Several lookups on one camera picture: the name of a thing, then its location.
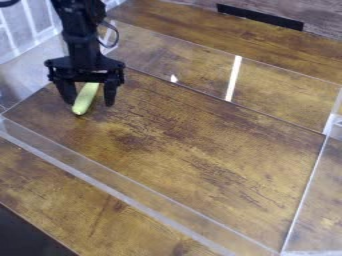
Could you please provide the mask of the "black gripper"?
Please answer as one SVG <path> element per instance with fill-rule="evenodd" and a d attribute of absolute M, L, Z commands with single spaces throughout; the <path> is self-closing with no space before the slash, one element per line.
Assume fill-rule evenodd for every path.
<path fill-rule="evenodd" d="M 63 32 L 61 35 L 68 55 L 44 62 L 48 79 L 55 82 L 60 96 L 69 105 L 75 103 L 77 96 L 75 82 L 104 83 L 104 103 L 111 107 L 117 88 L 124 83 L 125 64 L 101 54 L 97 33 L 72 36 Z"/>

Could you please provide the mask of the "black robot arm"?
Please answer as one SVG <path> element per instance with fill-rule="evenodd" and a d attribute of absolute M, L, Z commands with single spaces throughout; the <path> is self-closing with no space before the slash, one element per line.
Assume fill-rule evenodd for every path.
<path fill-rule="evenodd" d="M 115 103 L 116 91 L 124 83 L 125 64 L 105 57 L 100 51 L 97 26 L 104 25 L 115 33 L 117 29 L 104 20 L 105 4 L 101 0 L 51 0 L 61 20 L 61 36 L 68 55 L 44 62 L 49 70 L 48 79 L 56 85 L 67 104 L 73 104 L 77 96 L 76 82 L 104 84 L 104 102 Z"/>

